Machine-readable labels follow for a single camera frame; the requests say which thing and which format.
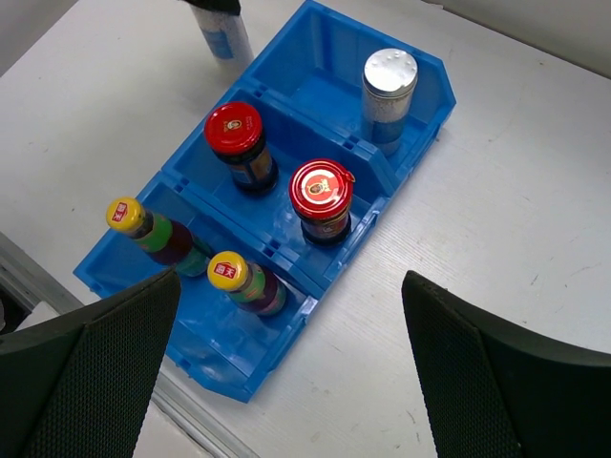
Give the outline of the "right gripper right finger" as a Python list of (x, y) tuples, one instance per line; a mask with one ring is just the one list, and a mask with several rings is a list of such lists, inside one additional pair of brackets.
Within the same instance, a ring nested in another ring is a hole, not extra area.
[(609, 354), (511, 323), (415, 271), (401, 293), (438, 456), (609, 456)]

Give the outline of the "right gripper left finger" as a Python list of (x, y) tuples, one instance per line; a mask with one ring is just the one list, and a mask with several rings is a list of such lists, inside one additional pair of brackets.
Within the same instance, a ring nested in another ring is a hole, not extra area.
[(167, 269), (1, 338), (4, 457), (130, 457), (177, 314)]

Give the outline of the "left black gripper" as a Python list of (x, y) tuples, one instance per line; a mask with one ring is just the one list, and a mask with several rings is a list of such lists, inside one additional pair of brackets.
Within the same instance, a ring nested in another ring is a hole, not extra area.
[(238, 13), (239, 0), (184, 0), (187, 4), (199, 8), (220, 13)]

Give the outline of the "red-lidded sauce jar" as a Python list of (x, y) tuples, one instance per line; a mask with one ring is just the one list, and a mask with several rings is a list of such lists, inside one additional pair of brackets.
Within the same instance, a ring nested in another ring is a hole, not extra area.
[(206, 118), (203, 136), (243, 191), (262, 194), (276, 185), (278, 165), (268, 150), (263, 120), (254, 106), (241, 101), (220, 105)]
[(307, 161), (293, 173), (288, 195), (306, 239), (331, 246), (348, 236), (355, 181), (342, 164), (326, 158)]

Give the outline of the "yellow-capped sauce bottle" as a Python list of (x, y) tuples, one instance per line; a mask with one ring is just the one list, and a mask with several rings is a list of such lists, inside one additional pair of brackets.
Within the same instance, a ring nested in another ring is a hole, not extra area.
[(212, 248), (181, 222), (146, 208), (139, 200), (117, 198), (106, 210), (109, 227), (133, 241), (151, 260), (174, 266), (185, 277), (207, 272)]
[(267, 267), (234, 251), (222, 251), (207, 266), (207, 278), (240, 309), (259, 316), (279, 313), (286, 302), (284, 283)]

